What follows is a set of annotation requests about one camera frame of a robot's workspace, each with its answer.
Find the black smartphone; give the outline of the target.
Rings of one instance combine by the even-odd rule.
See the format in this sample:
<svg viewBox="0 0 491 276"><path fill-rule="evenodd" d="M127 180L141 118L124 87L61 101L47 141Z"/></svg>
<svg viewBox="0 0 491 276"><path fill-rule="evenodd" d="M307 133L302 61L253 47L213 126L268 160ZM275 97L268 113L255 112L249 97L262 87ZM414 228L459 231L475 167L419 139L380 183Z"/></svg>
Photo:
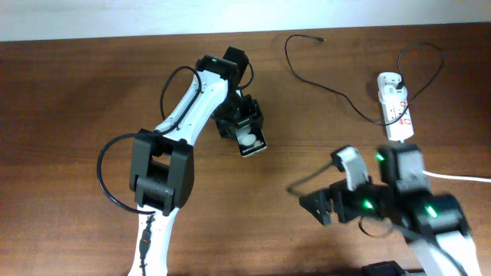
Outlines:
<svg viewBox="0 0 491 276"><path fill-rule="evenodd" d="M267 142L262 129L256 123L235 129L235 135L242 157L254 155L267 148Z"/></svg>

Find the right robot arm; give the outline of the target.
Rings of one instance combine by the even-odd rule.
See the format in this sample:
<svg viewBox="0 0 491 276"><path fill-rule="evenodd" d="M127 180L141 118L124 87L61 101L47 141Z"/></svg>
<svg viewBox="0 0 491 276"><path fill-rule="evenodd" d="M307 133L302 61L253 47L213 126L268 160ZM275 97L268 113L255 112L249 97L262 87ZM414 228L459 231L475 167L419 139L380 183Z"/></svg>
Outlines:
<svg viewBox="0 0 491 276"><path fill-rule="evenodd" d="M398 231L426 275L480 275L476 245L457 198L433 194L423 154L414 143L377 148L381 184L369 176L359 151L351 145L331 154L331 164L346 176L303 195L300 206L322 225L336 214L342 224L373 219Z"/></svg>

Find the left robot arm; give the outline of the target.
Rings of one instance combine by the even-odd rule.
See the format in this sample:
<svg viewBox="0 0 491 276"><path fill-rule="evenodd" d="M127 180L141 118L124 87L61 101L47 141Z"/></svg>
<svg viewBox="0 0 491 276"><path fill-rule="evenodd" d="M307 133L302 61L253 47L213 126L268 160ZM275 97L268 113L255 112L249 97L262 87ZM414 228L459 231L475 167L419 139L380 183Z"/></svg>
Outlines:
<svg viewBox="0 0 491 276"><path fill-rule="evenodd" d="M239 84L251 66L239 48L228 47L223 57L204 56L192 67L193 81L174 111L154 130L139 131L130 168L139 213L130 274L168 273L173 223L193 189L193 149L209 119L222 138L237 142L241 156L266 149L259 103Z"/></svg>

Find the white charger adapter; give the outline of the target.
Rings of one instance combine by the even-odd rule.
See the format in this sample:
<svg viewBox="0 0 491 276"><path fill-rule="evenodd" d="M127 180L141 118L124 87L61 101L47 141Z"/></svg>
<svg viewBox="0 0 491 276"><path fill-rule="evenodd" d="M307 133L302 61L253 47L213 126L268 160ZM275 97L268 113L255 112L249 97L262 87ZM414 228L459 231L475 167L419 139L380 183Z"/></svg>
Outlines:
<svg viewBox="0 0 491 276"><path fill-rule="evenodd" d="M378 97L382 104L400 102L407 99L407 89L406 87L397 89L394 85L388 84L379 88Z"/></svg>

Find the white power strip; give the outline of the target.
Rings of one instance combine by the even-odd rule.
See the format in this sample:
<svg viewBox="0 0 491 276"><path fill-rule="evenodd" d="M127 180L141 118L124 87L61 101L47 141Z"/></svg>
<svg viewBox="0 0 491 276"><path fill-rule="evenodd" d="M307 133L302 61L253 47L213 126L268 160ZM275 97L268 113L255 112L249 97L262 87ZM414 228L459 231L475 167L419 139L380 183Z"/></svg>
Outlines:
<svg viewBox="0 0 491 276"><path fill-rule="evenodd" d="M399 74L394 72L380 73L377 77L378 91L380 87L388 84L394 85L397 89L405 87ZM407 99L389 104L381 103L387 138L390 141L403 142L414 135L412 119L407 106Z"/></svg>

